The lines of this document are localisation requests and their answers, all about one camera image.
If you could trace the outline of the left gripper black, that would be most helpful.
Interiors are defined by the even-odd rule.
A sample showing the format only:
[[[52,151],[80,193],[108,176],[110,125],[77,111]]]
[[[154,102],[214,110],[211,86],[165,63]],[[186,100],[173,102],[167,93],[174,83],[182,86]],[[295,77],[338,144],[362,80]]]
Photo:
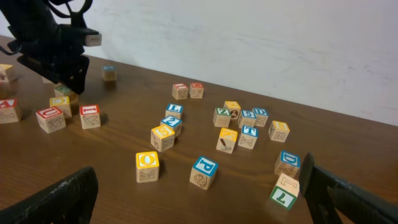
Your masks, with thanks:
[[[77,94],[85,90],[85,78],[90,60],[84,56],[84,47],[100,33],[89,28],[60,24],[55,32],[39,27],[32,30],[33,39],[26,39],[9,26],[15,39],[7,44],[13,54],[20,53],[17,61],[54,84],[62,83]]]

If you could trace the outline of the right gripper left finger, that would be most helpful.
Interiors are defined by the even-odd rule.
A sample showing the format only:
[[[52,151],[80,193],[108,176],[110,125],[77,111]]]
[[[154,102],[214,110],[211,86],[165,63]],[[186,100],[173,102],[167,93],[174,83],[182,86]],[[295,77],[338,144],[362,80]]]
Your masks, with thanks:
[[[89,223],[98,194],[91,166],[1,210],[1,223]]]

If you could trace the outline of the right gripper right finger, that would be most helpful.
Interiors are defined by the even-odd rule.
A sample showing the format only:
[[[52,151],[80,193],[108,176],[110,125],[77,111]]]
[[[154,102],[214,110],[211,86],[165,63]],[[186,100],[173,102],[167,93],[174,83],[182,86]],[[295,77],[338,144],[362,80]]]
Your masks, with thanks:
[[[300,193],[314,223],[341,223],[341,212],[354,223],[397,223],[397,206],[315,165],[308,153],[299,174]]]

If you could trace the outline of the green B block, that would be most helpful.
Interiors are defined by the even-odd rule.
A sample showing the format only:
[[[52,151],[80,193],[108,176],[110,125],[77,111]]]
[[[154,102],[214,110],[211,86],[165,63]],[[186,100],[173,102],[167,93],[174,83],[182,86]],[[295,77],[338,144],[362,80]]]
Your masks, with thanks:
[[[55,96],[67,96],[70,102],[78,101],[78,95],[65,85],[59,85],[54,88]]]

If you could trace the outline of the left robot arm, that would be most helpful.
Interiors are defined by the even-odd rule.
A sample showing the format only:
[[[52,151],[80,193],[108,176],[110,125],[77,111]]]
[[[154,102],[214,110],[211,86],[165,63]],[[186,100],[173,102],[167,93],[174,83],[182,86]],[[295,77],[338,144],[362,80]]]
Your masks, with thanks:
[[[50,80],[63,83],[77,94],[85,90],[90,60],[84,47],[101,45],[102,35],[86,26],[84,13],[93,1],[85,0],[73,11],[70,0],[1,0],[1,12],[15,39],[7,44],[6,55]]]

